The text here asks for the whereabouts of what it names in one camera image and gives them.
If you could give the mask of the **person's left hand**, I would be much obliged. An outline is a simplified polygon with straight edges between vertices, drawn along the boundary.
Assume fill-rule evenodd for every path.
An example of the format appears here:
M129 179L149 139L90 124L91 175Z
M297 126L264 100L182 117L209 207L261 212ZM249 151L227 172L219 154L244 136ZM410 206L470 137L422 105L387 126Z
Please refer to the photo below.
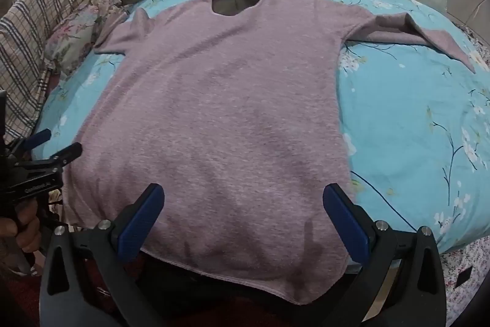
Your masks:
M16 269L13 257L39 250L42 241L37 200L22 202L7 211L1 209L1 265Z

